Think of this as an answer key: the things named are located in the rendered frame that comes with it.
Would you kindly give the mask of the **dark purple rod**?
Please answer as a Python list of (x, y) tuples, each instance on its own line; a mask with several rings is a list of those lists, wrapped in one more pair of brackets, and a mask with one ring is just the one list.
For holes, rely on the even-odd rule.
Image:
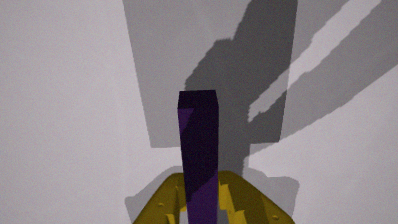
[(217, 224), (216, 90), (180, 91), (178, 121), (189, 224)]

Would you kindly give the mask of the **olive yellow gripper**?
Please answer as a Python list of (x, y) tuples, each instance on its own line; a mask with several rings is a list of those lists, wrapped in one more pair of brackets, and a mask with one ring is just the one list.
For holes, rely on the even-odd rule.
[[(229, 224), (295, 224), (293, 219), (256, 187), (232, 171), (218, 171), (218, 200)], [(186, 211), (184, 173), (165, 179), (133, 224), (179, 224)]]

